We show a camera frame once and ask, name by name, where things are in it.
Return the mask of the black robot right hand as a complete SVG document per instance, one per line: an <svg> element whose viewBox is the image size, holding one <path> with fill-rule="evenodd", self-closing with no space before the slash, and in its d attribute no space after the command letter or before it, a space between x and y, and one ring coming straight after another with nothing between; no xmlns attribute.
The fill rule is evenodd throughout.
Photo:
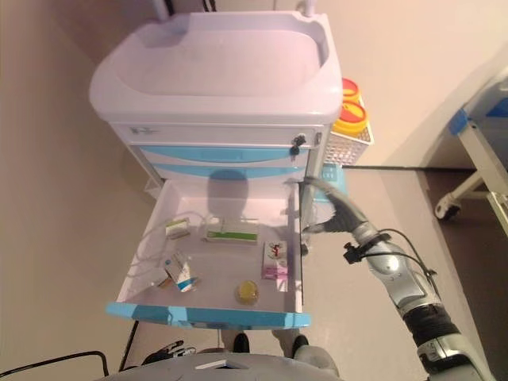
<svg viewBox="0 0 508 381"><path fill-rule="evenodd" d="M304 233L353 233L355 229L368 221L345 194L325 180L306 176L303 183L319 189L334 208L334 215L329 220L305 227Z"/></svg>

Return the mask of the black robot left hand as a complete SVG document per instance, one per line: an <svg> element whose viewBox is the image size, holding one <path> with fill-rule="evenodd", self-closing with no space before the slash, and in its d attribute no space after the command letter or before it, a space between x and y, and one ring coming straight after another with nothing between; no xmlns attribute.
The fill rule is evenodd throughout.
<svg viewBox="0 0 508 381"><path fill-rule="evenodd" d="M161 349L151 353L148 355L144 361L142 362L143 365L155 363L157 361L161 360L168 360L175 357L181 357L181 356L187 356L191 354L196 353L196 348L189 346L186 347L184 345L184 341L178 340L175 342L172 342Z"/></svg>

